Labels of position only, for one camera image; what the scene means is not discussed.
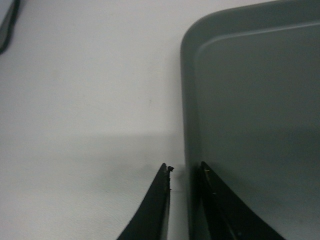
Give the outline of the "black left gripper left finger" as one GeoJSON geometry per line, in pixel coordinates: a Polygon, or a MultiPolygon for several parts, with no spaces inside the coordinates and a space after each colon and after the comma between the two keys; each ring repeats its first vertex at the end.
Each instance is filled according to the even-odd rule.
{"type": "Polygon", "coordinates": [[[166,240],[170,212],[170,173],[172,166],[163,163],[155,175],[144,199],[119,240],[166,240]]]}

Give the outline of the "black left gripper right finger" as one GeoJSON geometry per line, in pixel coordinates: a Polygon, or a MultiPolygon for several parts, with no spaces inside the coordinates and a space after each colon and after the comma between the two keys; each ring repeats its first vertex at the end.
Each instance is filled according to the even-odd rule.
{"type": "Polygon", "coordinates": [[[198,185],[211,240],[282,240],[202,161],[198,185]]]}

